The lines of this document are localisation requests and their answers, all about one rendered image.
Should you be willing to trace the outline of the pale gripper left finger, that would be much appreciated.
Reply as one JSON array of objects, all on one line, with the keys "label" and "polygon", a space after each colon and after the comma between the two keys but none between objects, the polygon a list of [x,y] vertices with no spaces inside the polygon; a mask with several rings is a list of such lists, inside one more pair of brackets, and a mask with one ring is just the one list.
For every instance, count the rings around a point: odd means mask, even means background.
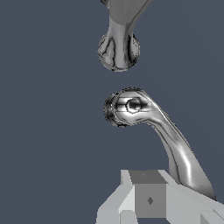
[{"label": "pale gripper left finger", "polygon": [[137,224],[150,217],[149,171],[121,170],[121,184],[99,207],[95,224]]}]

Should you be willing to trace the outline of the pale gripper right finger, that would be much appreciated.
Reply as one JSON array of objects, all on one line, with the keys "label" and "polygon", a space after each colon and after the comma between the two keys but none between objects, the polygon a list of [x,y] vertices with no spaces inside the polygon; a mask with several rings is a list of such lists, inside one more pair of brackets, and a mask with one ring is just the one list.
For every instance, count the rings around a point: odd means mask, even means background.
[{"label": "pale gripper right finger", "polygon": [[151,218],[166,218],[171,224],[224,224],[224,205],[179,185],[165,170],[150,170],[155,185]]}]

